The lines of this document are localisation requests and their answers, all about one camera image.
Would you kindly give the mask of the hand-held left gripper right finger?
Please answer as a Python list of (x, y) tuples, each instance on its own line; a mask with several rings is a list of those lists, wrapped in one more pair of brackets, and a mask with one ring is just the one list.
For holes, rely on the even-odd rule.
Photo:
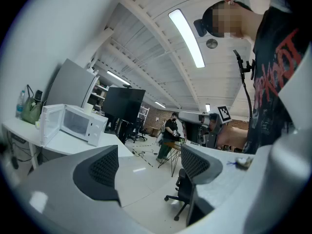
[(181, 164), (192, 190), (186, 225), (190, 226), (221, 206), (246, 174), (239, 161), (246, 154), (226, 152), (196, 145), (181, 146)]

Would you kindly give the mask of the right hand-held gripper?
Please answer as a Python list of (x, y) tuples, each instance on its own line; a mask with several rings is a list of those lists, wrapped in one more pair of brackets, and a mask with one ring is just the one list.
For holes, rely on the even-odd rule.
[(179, 112), (177, 115), (184, 122), (196, 125), (208, 125), (209, 134), (206, 147), (213, 149), (217, 148), (218, 135), (221, 133), (223, 126), (228, 125), (232, 121), (226, 105), (213, 107), (207, 115), (192, 112)]

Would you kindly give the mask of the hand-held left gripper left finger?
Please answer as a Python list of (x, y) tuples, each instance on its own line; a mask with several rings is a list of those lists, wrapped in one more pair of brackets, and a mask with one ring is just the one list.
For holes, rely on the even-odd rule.
[(121, 207), (118, 146), (48, 161), (17, 191), (27, 213), (50, 234), (146, 234)]

